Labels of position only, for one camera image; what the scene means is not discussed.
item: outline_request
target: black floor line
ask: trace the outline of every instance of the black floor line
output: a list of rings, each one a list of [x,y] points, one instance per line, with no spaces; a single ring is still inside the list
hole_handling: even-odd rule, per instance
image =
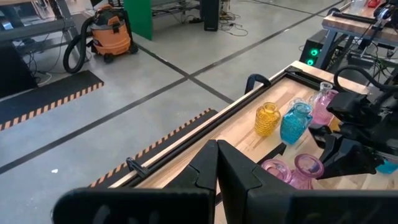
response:
[[[290,7],[278,6],[276,4],[269,3],[269,2],[261,2],[261,3],[267,4],[267,5],[270,5],[270,6],[279,7],[279,8],[282,8],[282,9],[288,9],[288,10],[292,10],[292,11],[296,11],[296,12],[306,13],[306,14],[309,14],[309,15],[316,15],[316,16],[319,16],[319,17],[323,17],[323,16],[321,16],[321,15],[319,15],[317,13],[307,12],[307,11],[303,11],[303,10],[300,10],[300,9],[293,9],[293,8],[290,8]]]
[[[245,53],[245,52],[257,47],[258,45],[263,44],[264,42],[266,42],[266,41],[278,36],[279,34],[282,34],[283,32],[285,32],[285,31],[287,31],[287,30],[289,30],[289,29],[291,29],[291,28],[293,28],[293,27],[295,27],[295,26],[297,26],[297,25],[299,25],[299,24],[301,24],[301,23],[303,23],[303,22],[315,17],[317,14],[320,14],[320,13],[328,10],[329,8],[334,7],[334,6],[342,3],[343,1],[344,0],[338,1],[338,2],[336,2],[334,4],[332,4],[331,6],[328,6],[328,7],[324,8],[324,9],[322,9],[321,11],[316,12],[316,13],[312,14],[311,16],[308,16],[308,17],[296,22],[295,24],[292,24],[292,25],[290,25],[290,26],[288,26],[288,27],[286,27],[284,29],[281,29],[281,30],[269,35],[268,37],[257,41],[256,43],[253,43],[253,44],[251,44],[251,45],[249,45],[249,46],[247,46],[247,47],[245,47],[245,48],[243,48],[243,49],[241,49],[241,50],[239,50],[239,51],[237,51],[237,52],[235,52],[235,53],[233,53],[233,54],[231,54],[231,55],[229,55],[229,56],[227,56],[225,58],[222,58],[221,60],[219,60],[217,62],[212,63],[211,65],[208,65],[208,66],[206,66],[206,67],[204,67],[202,69],[199,69],[196,72],[192,73],[190,76],[191,77],[198,76],[198,75],[202,74],[203,72],[207,72],[208,70],[210,70],[212,68],[215,68],[215,67],[217,67],[217,66],[219,66],[219,65],[221,65],[221,64],[223,64],[223,63],[225,63],[227,61],[230,61],[230,60],[236,58],[237,56],[239,56],[239,55],[241,55],[241,54],[243,54],[243,53]]]
[[[81,134],[83,134],[83,133],[85,133],[85,132],[87,132],[87,131],[89,131],[89,130],[91,130],[91,129],[99,126],[99,125],[101,125],[101,124],[103,124],[103,123],[105,123],[105,122],[107,122],[107,121],[109,121],[110,119],[115,118],[115,117],[123,114],[124,112],[127,112],[128,110],[133,109],[134,107],[145,103],[146,101],[152,99],[153,97],[158,96],[161,93],[163,93],[163,92],[165,92],[165,91],[167,91],[167,90],[169,90],[169,89],[171,89],[173,87],[176,87],[177,85],[179,85],[179,84],[181,84],[181,83],[183,83],[183,82],[185,82],[187,80],[188,80],[187,77],[181,78],[181,79],[179,79],[179,80],[177,80],[177,81],[175,81],[175,82],[173,82],[173,83],[171,83],[171,84],[169,84],[169,85],[167,85],[167,86],[165,86],[165,87],[163,87],[163,88],[161,88],[161,89],[159,89],[159,90],[157,90],[157,91],[155,91],[155,92],[153,92],[153,93],[151,93],[151,94],[149,94],[147,96],[144,96],[143,98],[141,98],[139,100],[136,100],[136,101],[130,103],[127,106],[124,106],[124,107],[122,107],[122,108],[120,108],[120,109],[118,109],[118,110],[116,110],[116,111],[114,111],[114,112],[112,112],[112,113],[110,113],[110,114],[108,114],[108,115],[106,115],[106,116],[104,116],[104,117],[102,117],[102,118],[90,123],[90,124],[87,124],[86,126],[80,128],[80,129],[77,129],[76,131],[74,131],[74,132],[72,132],[70,134],[67,134],[66,136],[64,136],[64,137],[62,137],[60,139],[57,139],[57,140],[55,140],[55,141],[53,141],[53,142],[51,142],[51,143],[39,148],[39,149],[36,149],[33,152],[30,152],[30,153],[28,153],[28,154],[26,154],[26,155],[24,155],[24,156],[22,156],[22,157],[20,157],[20,158],[18,158],[16,160],[12,161],[12,162],[7,163],[6,165],[1,166],[0,167],[0,174],[3,174],[3,173],[5,173],[5,172],[7,172],[7,171],[9,171],[9,170],[21,165],[21,164],[33,159],[33,158],[35,158],[35,157],[37,157],[39,155],[41,155],[43,153],[45,153],[45,152],[47,152],[47,151],[49,151],[49,150],[51,150],[51,149],[63,144],[63,143],[65,143],[65,142],[67,142],[67,141],[69,141],[69,140],[71,140],[71,139],[73,139],[73,138],[75,138],[75,137],[77,137],[77,136],[79,136],[79,135],[81,135]]]
[[[145,53],[149,54],[150,56],[154,57],[156,60],[162,62],[164,65],[168,66],[172,70],[175,70],[176,72],[178,72],[179,74],[183,75],[184,77],[187,77],[193,83],[195,83],[198,86],[204,88],[209,93],[215,95],[219,99],[221,99],[221,100],[223,100],[223,101],[225,101],[225,102],[227,102],[229,104],[234,102],[234,100],[232,100],[231,98],[228,98],[226,95],[218,92],[217,90],[213,89],[212,87],[208,86],[207,84],[197,80],[196,78],[190,77],[189,74],[187,72],[185,72],[184,70],[182,70],[181,68],[178,68],[177,66],[175,66],[172,63],[166,61],[165,59],[163,59],[162,57],[158,56],[157,54],[151,52],[150,50],[146,49],[145,47],[143,47],[143,46],[141,46],[139,44],[137,44],[137,45],[140,48],[140,50],[142,50],[143,52],[145,52]]]

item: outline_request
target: shop vacuum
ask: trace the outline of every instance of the shop vacuum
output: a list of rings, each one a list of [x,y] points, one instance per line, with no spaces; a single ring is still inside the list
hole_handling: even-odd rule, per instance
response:
[[[87,43],[86,39],[89,37],[93,40]],[[80,57],[76,66],[71,68],[69,56],[78,44],[80,44]],[[138,47],[132,40],[127,12],[123,8],[106,5],[83,23],[80,34],[69,43],[63,56],[63,67],[68,73],[79,72],[82,68],[86,60],[86,47],[91,47],[91,52],[94,54],[102,55],[105,63],[111,63],[115,56],[126,52],[136,53]]]

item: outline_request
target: pink glass jar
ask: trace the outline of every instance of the pink glass jar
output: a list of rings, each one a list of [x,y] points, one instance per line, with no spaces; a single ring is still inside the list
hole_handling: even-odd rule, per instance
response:
[[[292,170],[292,180],[289,184],[296,189],[312,190],[312,179],[323,175],[323,164],[319,159],[309,154],[300,154],[294,159],[295,170]]]
[[[285,183],[289,183],[292,180],[292,173],[288,165],[280,160],[268,159],[261,164],[261,167]]]
[[[328,125],[333,114],[331,114],[326,107],[329,105],[330,101],[336,96],[338,92],[336,90],[328,90],[326,94],[322,95],[315,102],[312,110],[312,123]]]

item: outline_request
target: black and orange striped mat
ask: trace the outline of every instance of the black and orange striped mat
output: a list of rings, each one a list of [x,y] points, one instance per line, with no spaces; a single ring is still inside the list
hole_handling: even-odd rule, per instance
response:
[[[52,110],[91,91],[104,82],[82,71],[0,102],[0,131]]]
[[[172,131],[168,135],[164,136],[160,140],[156,141],[146,149],[142,150],[132,158],[139,164],[142,165],[167,147],[171,146],[177,140],[182,138],[184,135],[188,134],[190,131],[194,130],[195,128],[199,127],[199,125],[203,124],[205,121],[216,115],[218,112],[215,110],[211,110],[210,108],[205,110],[204,112],[200,113],[198,116],[194,117],[193,119],[187,121],[176,130]],[[127,167],[127,163],[124,162],[118,165],[113,170],[106,173],[104,176],[100,177],[89,187],[96,187],[96,188],[108,188],[119,179],[124,177],[130,173],[129,168]]]

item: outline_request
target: green panel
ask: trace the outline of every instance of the green panel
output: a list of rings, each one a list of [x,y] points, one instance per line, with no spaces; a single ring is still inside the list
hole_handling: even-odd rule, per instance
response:
[[[129,14],[131,31],[152,40],[151,0],[124,0],[124,9]]]

